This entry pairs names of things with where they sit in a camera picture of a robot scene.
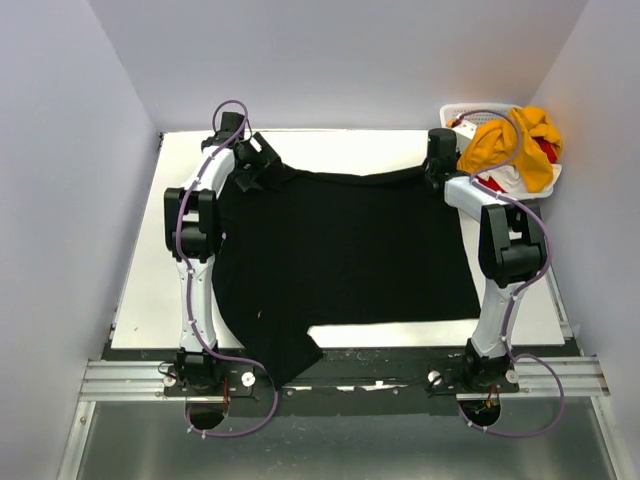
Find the black t-shirt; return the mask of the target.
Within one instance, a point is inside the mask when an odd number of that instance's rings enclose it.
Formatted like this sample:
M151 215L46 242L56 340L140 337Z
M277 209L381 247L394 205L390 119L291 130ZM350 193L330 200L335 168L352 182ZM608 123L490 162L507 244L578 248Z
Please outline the black t-shirt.
M249 189L230 175L217 203L218 309L277 386L321 359L313 326L480 313L458 211L419 167L358 176L283 166Z

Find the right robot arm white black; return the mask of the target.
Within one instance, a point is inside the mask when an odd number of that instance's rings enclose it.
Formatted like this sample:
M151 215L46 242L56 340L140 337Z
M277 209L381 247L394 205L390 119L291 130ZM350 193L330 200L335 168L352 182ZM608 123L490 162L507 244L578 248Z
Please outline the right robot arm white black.
M521 299L548 260L544 229L534 201L519 202L457 170L458 135L428 132L425 181L447 205L479 224L478 262L485 277L478 324L460 367L465 388L480 392L506 379L512 368L511 337Z

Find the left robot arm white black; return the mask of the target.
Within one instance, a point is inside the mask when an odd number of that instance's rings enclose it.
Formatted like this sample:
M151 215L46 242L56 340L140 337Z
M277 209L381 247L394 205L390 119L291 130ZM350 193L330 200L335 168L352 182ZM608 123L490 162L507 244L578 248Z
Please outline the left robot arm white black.
M224 111L202 143L193 173L163 194L165 245L176 262L181 295L181 337L169 375L201 395L214 393L230 377L228 367L265 369L256 360L220 353L213 319L212 277L224 236L218 193L244 153L254 158L265 151L251 144L251 134L247 113Z

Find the white t-shirt in basket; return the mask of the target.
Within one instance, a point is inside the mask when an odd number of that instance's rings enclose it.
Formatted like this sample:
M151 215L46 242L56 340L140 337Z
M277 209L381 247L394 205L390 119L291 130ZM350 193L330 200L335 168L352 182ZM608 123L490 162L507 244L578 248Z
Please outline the white t-shirt in basket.
M489 189L507 194L526 194L524 179L512 165L504 165L478 175L479 182Z

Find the red t-shirt in basket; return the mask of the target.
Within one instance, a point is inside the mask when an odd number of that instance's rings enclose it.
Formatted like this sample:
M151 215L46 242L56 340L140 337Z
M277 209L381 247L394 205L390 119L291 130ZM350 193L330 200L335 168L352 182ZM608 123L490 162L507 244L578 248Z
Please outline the red t-shirt in basket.
M535 137L534 141L538 145L537 151L539 153L544 154L545 158L548 160L548 162L552 167L552 170L553 170L552 180L542 190L542 193L551 192L561 174L562 166L557 163L557 154L553 149L553 146L551 143L549 143L547 140L543 139L542 137Z

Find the black mounting base plate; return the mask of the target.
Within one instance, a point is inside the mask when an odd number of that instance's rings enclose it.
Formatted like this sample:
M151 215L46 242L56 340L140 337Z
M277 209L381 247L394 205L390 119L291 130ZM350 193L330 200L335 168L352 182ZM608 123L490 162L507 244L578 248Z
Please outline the black mounting base plate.
M110 375L138 383L158 400L228 408L233 416L332 417L427 413L454 415L457 401L517 392L502 374L470 380L464 355L451 348L328 349L319 362L275 390L247 363L198 360L172 350L106 348Z

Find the aluminium rail frame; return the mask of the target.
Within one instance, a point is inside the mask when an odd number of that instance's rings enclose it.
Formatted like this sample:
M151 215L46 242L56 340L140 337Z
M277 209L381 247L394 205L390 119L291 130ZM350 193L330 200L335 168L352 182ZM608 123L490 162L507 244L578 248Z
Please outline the aluminium rail frame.
M181 330L173 263L159 223L146 218L109 341L87 364L59 475L63 479L620 479L596 357L575 342L553 276L524 299L514 331L518 390L492 397L500 439L454 415L277 415L239 439L189 432L184 400L158 400L110 375L106 348L174 350ZM451 348L462 351L472 320L318 326L328 349Z

